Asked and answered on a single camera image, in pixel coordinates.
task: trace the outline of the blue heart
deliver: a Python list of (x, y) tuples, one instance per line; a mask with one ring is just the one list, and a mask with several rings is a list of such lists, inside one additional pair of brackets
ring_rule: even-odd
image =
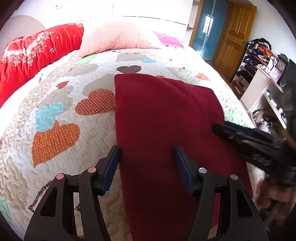
[(144, 58), (141, 60), (143, 63), (156, 63), (156, 61), (154, 59), (151, 58)]
[(36, 129), (45, 132), (53, 128), (57, 115), (63, 113), (65, 106), (63, 103), (47, 105), (36, 111)]

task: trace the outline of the blue sliding door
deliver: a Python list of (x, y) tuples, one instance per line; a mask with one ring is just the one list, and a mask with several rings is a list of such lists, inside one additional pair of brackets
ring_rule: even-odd
[(229, 3), (225, 0), (204, 0), (203, 2), (192, 48), (205, 59), (211, 60), (214, 55), (228, 5)]

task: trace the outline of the maroon fabric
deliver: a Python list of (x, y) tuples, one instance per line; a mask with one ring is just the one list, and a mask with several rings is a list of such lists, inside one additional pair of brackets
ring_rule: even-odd
[[(173, 158), (181, 146), (189, 158), (216, 175), (235, 173), (250, 195), (246, 163), (212, 134), (224, 121), (211, 89), (147, 74), (118, 74), (116, 136), (120, 175), (133, 241), (180, 241), (194, 206)], [(212, 225), (218, 222), (215, 204)]]

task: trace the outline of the human hand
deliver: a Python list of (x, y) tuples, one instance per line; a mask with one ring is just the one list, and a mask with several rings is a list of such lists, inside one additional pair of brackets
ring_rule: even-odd
[(275, 179), (266, 175), (260, 189), (259, 197), (256, 200), (258, 210), (262, 208), (268, 209), (272, 204), (272, 200), (283, 203), (275, 216), (275, 225), (280, 226), (295, 206), (296, 187), (278, 185)]

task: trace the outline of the wall outlet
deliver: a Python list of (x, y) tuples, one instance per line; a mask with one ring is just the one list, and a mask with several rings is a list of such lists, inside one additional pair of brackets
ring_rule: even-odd
[(61, 4), (61, 3), (57, 3), (57, 4), (55, 4), (55, 9), (60, 9), (60, 8), (62, 8), (62, 6), (63, 6), (63, 4)]

